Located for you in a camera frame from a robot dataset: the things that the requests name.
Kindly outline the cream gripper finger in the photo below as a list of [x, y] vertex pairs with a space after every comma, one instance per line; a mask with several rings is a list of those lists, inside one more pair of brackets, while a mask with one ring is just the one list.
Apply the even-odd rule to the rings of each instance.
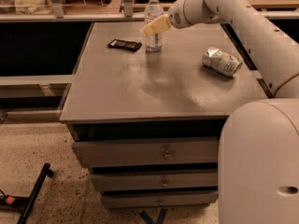
[[167, 14], [163, 14], [150, 23], [146, 24], [141, 30], [142, 35], [155, 35], [168, 31], [172, 24]]

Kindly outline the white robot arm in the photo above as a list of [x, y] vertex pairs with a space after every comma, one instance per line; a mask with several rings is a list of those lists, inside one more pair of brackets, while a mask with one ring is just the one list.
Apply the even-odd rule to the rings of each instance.
[[222, 129], [219, 223], [299, 224], [299, 45], [248, 0], [177, 0], [142, 32], [217, 21], [230, 23], [272, 95]]

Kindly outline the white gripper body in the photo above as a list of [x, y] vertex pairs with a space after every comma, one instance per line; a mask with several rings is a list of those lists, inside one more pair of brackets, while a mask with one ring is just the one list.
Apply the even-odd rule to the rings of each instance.
[[185, 0], [177, 0], [168, 9], [168, 17], [171, 21], [171, 24], [178, 29], [189, 26], [184, 15], [184, 3]]

